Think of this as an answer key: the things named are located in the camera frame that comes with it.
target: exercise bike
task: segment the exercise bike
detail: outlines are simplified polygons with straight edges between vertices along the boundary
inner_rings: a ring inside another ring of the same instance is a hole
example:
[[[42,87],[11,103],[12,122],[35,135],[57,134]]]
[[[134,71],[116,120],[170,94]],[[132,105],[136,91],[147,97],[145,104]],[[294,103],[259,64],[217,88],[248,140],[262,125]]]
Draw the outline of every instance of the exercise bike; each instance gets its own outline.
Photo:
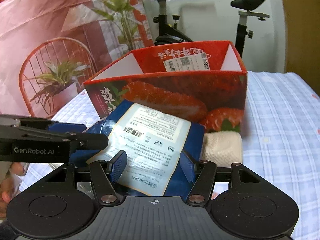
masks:
[[[172,25],[167,23],[167,4],[168,0],[157,0],[159,3],[159,15],[153,18],[154,23],[159,24],[159,36],[156,38],[155,45],[172,44],[179,42],[193,41],[188,36],[177,30],[180,19],[179,15],[173,15],[172,18],[175,23]],[[253,31],[247,32],[247,18],[248,16],[258,17],[259,20],[265,21],[265,18],[270,18],[269,15],[263,13],[251,12],[257,9],[265,0],[234,0],[230,5],[234,8],[243,9],[246,11],[239,11],[239,23],[236,33],[235,47],[242,57],[245,37],[250,39],[253,37]]]
[[[173,20],[175,21],[173,26],[167,23],[168,0],[157,1],[159,3],[159,16],[154,17],[153,22],[159,24],[159,36],[156,38],[155,45],[193,41],[181,31],[177,30],[177,21],[180,19],[179,15],[172,16]]]

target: bed sheet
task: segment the bed sheet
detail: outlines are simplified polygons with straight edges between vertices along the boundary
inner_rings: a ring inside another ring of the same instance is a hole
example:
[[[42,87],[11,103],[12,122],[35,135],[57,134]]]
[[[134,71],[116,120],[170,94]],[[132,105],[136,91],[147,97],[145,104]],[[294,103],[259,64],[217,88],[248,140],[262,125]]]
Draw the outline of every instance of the bed sheet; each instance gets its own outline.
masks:
[[[53,118],[94,124],[98,115],[84,91]],[[248,72],[245,117],[241,128],[244,165],[292,197],[300,217],[295,240],[320,239],[320,100],[294,73]],[[20,190],[51,170],[31,164]],[[215,192],[227,190],[217,183]]]

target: red box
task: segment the red box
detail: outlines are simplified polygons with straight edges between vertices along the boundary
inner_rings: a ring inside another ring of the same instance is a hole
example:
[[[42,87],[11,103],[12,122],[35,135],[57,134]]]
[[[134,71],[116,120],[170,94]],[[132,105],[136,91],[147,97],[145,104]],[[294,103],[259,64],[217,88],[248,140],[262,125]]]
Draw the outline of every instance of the red box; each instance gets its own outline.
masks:
[[[127,99],[207,131],[239,131],[247,70],[230,41],[194,41],[132,50],[84,86],[101,118]]]

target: barcode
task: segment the barcode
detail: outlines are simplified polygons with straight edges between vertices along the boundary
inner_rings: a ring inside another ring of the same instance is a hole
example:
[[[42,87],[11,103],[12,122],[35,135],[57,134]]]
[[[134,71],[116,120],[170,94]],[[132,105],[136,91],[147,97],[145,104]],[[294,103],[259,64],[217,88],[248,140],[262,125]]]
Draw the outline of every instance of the barcode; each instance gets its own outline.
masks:
[[[170,68],[170,70],[171,70],[171,71],[176,71],[176,68],[175,68],[175,66],[174,66],[173,61],[168,61],[168,63],[169,63],[169,68]]]
[[[189,57],[181,57],[180,59],[183,66],[190,65]]]
[[[201,53],[203,65],[205,70],[210,70],[208,59],[207,59],[207,54],[206,53]]]
[[[142,132],[139,132],[139,131],[137,131],[131,127],[128,127],[128,126],[126,126],[123,130],[125,132],[130,133],[130,134],[137,136],[137,137],[141,137],[141,135],[142,135]]]

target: qr code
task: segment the qr code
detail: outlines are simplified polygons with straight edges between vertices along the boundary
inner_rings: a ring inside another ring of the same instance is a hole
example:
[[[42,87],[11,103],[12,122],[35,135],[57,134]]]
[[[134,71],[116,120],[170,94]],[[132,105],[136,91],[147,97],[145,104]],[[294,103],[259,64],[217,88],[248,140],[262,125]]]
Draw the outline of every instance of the qr code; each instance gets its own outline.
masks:
[[[182,58],[180,58],[180,59],[181,59],[181,64],[182,64],[183,66],[190,65],[189,57],[182,57]]]

